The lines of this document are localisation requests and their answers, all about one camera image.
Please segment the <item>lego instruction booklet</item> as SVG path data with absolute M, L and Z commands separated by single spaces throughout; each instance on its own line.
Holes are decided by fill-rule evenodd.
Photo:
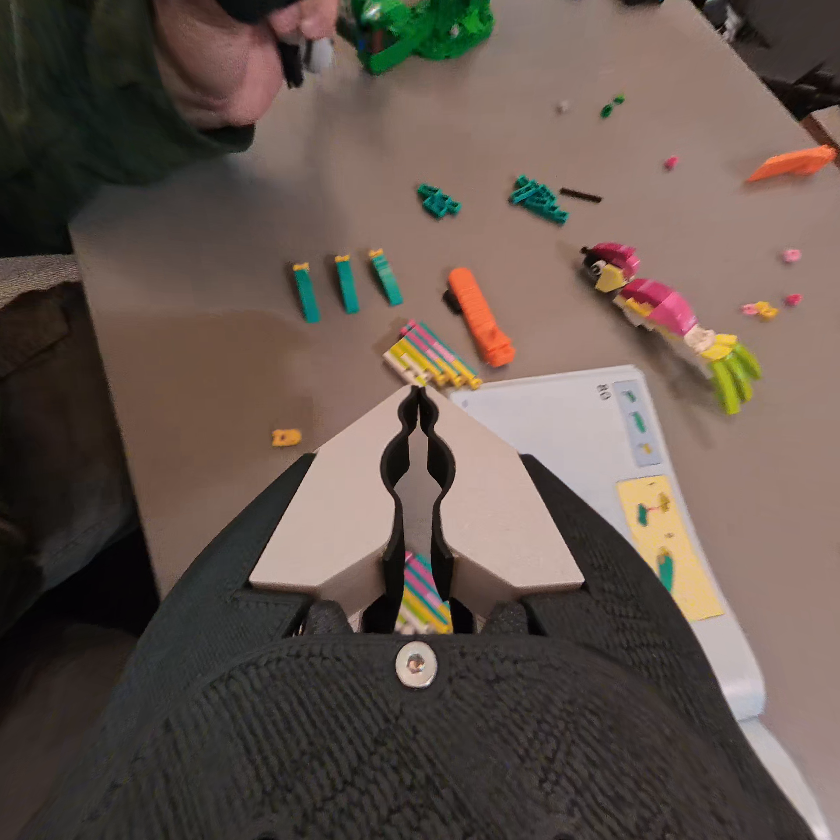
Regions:
M 760 666 L 701 547 L 644 374 L 619 365 L 449 398 L 538 459 L 635 547 L 692 626 L 733 716 L 761 715 Z

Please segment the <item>person's left hand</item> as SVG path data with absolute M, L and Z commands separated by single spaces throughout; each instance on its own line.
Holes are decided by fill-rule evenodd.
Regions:
M 199 130 L 252 125 L 286 83 L 277 41 L 330 37 L 339 5 L 297 2 L 245 24 L 218 2 L 155 1 L 154 54 L 163 85 Z

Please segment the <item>teal lego bar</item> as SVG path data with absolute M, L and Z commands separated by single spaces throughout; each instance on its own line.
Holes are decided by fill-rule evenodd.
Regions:
M 312 282 L 309 263 L 297 262 L 292 264 L 291 273 L 295 281 L 301 315 L 304 321 L 308 324 L 320 323 L 321 312 Z
M 370 249 L 367 256 L 389 306 L 402 305 L 402 290 L 398 285 L 392 266 L 384 254 L 384 250 L 382 248 Z
M 360 311 L 358 292 L 355 286 L 354 273 L 349 255 L 336 255 L 334 257 L 335 269 L 339 282 L 339 291 L 342 298 L 344 310 L 348 314 L 355 314 Z

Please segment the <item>person's left forearm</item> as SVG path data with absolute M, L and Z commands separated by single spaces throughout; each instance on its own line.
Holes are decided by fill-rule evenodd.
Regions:
M 254 135 L 185 121 L 151 2 L 2 2 L 2 257 L 68 254 L 68 223 L 101 187 L 156 183 Z

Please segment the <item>orange lego wing piece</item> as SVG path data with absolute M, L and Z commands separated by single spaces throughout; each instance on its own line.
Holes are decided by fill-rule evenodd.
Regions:
M 745 182 L 762 182 L 782 175 L 814 175 L 836 163 L 837 156 L 838 149 L 827 144 L 775 155 L 759 165 Z

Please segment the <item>striped pastel lego assembly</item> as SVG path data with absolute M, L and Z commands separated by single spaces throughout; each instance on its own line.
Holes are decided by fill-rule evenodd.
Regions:
M 477 391 L 484 381 L 425 323 L 408 320 L 397 340 L 382 354 L 391 371 L 409 385 L 429 386 L 440 392 Z
M 401 635 L 451 635 L 454 632 L 449 603 L 441 599 L 429 558 L 405 553 L 402 602 L 394 632 Z

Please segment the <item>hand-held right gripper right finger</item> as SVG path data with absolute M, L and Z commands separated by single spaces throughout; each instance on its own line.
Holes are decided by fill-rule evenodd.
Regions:
M 519 452 L 435 391 L 420 390 L 437 485 L 430 560 L 455 632 L 501 602 L 579 590 L 584 575 Z

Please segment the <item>pink lego bird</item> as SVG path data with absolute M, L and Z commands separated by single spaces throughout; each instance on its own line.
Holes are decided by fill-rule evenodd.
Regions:
M 739 414 L 762 378 L 755 355 L 735 334 L 703 326 L 689 301 L 672 286 L 640 275 L 636 249 L 617 242 L 581 248 L 581 272 L 595 291 L 636 329 L 661 336 L 710 383 L 721 410 Z

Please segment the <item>orange ribbed lego piece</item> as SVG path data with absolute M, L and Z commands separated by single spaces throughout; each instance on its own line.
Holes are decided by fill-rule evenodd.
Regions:
M 513 362 L 516 351 L 497 321 L 473 273 L 464 267 L 449 272 L 444 304 L 460 316 L 483 362 L 501 368 Z

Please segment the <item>person's dark trousers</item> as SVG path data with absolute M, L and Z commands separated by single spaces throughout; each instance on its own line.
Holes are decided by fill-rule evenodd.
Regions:
M 160 604 L 77 262 L 2 257 L 2 634 L 36 604 L 139 636 Z

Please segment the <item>green lego build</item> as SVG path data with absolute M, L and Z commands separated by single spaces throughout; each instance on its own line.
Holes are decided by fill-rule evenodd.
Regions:
M 487 40 L 495 27 L 489 1 L 342 1 L 339 34 L 362 67 L 380 76 L 416 56 L 460 57 Z

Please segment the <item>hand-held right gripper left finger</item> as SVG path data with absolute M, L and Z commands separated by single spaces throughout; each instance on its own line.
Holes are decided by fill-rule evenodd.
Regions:
M 249 576 L 252 587 L 308 595 L 392 632 L 403 599 L 403 506 L 418 386 L 405 386 L 321 445 Z

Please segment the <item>black office chair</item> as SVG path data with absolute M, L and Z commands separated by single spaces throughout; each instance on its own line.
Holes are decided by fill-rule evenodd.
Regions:
M 694 1 L 797 120 L 838 106 L 838 1 Z

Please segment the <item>teal lego piece cluster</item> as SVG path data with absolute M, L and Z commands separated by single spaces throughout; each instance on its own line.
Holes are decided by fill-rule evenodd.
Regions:
M 460 213 L 461 203 L 438 187 L 423 183 L 416 188 L 416 194 L 421 200 L 422 209 L 435 220 L 446 216 L 456 217 Z
M 509 204 L 523 208 L 530 214 L 551 224 L 564 226 L 568 213 L 559 204 L 557 194 L 547 185 L 520 175 L 513 184 Z

